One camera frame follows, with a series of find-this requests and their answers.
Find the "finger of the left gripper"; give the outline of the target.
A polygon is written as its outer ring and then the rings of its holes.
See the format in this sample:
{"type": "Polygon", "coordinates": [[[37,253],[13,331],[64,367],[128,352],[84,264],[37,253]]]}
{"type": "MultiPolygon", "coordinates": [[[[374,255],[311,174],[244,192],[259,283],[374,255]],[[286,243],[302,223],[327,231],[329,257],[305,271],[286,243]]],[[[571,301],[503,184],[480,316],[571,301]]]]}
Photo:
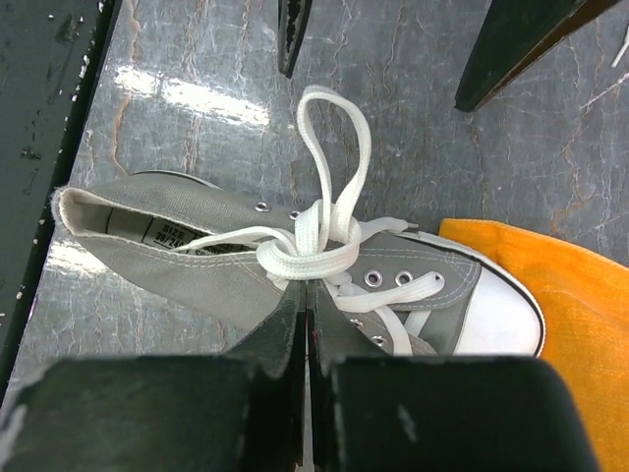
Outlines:
{"type": "Polygon", "coordinates": [[[473,112],[564,38],[615,7],[617,0],[493,1],[455,94],[473,112]]]}
{"type": "Polygon", "coordinates": [[[278,0],[277,67],[286,78],[293,76],[312,5],[312,0],[278,0]]]}

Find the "grey sneaker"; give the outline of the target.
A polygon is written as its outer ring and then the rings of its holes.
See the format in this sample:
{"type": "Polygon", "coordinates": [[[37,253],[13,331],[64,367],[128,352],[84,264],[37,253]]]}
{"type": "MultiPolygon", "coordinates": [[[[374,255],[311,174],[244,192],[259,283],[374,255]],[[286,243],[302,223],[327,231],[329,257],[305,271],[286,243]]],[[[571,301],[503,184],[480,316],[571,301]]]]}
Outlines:
{"type": "Polygon", "coordinates": [[[392,217],[323,240],[307,214],[150,171],[53,197],[57,225],[114,272],[156,295],[244,329],[292,281],[318,280],[366,338],[394,355],[543,351],[539,303],[505,268],[392,217]]]}

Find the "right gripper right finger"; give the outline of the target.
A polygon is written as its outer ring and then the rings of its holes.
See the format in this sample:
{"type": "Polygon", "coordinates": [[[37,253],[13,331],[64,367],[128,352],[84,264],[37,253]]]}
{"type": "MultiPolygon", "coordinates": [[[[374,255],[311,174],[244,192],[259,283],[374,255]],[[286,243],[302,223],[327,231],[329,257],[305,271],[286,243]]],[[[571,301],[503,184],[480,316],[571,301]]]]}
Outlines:
{"type": "Polygon", "coordinates": [[[546,362],[392,356],[307,286],[319,471],[597,471],[573,398],[546,362]]]}

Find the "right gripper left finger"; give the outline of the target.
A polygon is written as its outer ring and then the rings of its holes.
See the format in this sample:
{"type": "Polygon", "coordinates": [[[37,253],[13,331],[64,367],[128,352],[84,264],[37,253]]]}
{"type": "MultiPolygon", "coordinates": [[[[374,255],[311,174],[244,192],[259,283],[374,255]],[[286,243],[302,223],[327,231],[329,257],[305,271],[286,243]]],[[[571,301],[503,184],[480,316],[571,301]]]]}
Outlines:
{"type": "Polygon", "coordinates": [[[19,394],[5,471],[292,471],[303,459],[303,287],[223,354],[64,359],[19,394]]]}

